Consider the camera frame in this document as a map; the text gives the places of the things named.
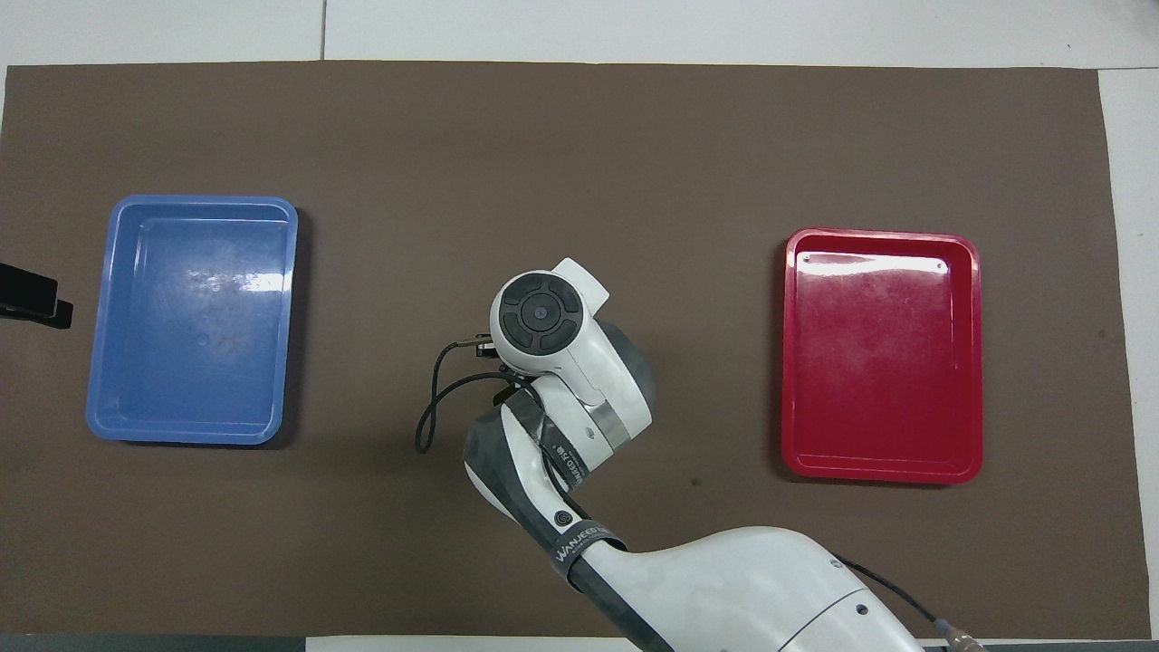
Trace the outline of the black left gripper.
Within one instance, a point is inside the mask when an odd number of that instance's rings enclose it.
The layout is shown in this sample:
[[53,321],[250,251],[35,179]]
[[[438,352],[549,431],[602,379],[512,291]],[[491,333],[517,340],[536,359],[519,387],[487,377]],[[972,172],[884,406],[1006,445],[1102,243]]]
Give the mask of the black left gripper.
[[70,330],[74,306],[58,302],[54,278],[1,264],[1,317],[14,321],[50,321],[51,329]]

